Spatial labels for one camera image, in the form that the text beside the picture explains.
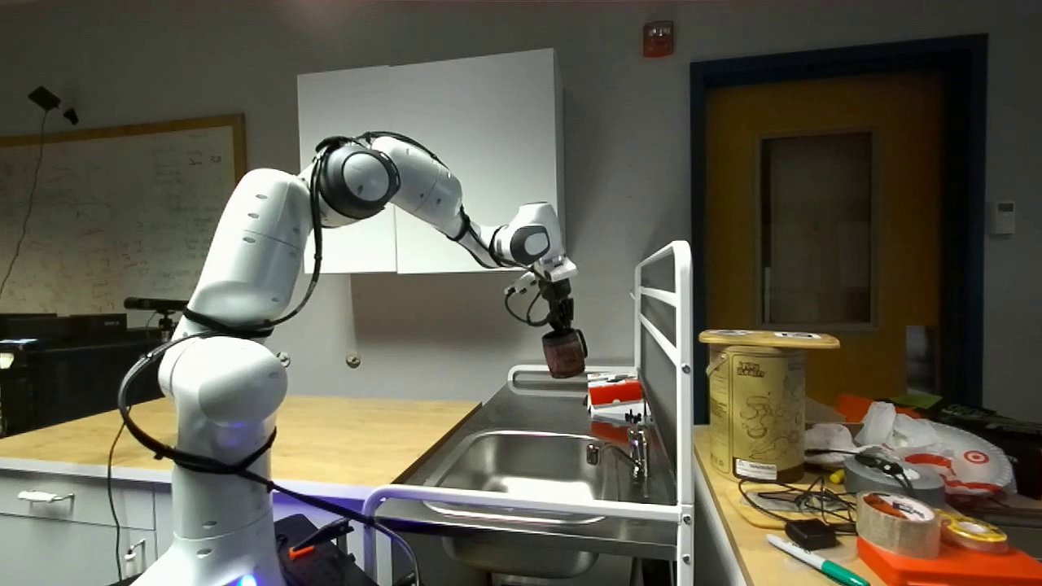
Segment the door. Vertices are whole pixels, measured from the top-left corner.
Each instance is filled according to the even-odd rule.
[[[934,72],[708,92],[705,327],[835,336],[835,353],[806,353],[806,393],[820,400],[893,397],[910,375],[932,389],[942,162]]]

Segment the white wall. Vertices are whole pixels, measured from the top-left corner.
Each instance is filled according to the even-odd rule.
[[[672,60],[639,56],[652,18],[676,19]],[[0,9],[0,133],[31,133],[26,92],[49,84],[79,102],[85,128],[245,112],[249,162],[293,171],[296,72],[552,46],[575,314],[595,363],[629,363],[631,263],[687,234],[692,60],[959,32],[989,32],[986,196],[1020,204],[1020,234],[986,241],[982,397],[1042,419],[1042,279],[1025,279],[1042,249],[1035,0],[34,0]],[[505,285],[356,279],[359,370],[340,369],[345,279],[328,279],[274,341],[296,363],[296,391],[484,397],[508,365],[541,359],[538,332],[502,314]]]

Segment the whiteboard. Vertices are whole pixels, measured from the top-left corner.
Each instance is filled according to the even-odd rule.
[[[242,173],[242,118],[0,140],[0,314],[189,300]]]

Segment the drawer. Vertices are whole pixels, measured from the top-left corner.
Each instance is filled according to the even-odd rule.
[[[148,490],[113,487],[107,491],[104,478],[56,478],[31,472],[0,472],[0,516],[4,518],[38,518],[38,522],[68,522],[68,523],[113,523],[109,508],[119,518],[119,527],[153,527]]]

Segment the door frame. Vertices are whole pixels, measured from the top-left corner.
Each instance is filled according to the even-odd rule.
[[[945,82],[942,162],[942,336],[945,400],[981,406],[982,393],[982,133],[986,37],[750,56],[690,64],[690,250],[704,258],[705,95],[733,84],[811,82],[839,75],[936,72]],[[705,275],[692,266],[692,336],[705,327]],[[705,377],[692,377],[692,419],[704,424]]]

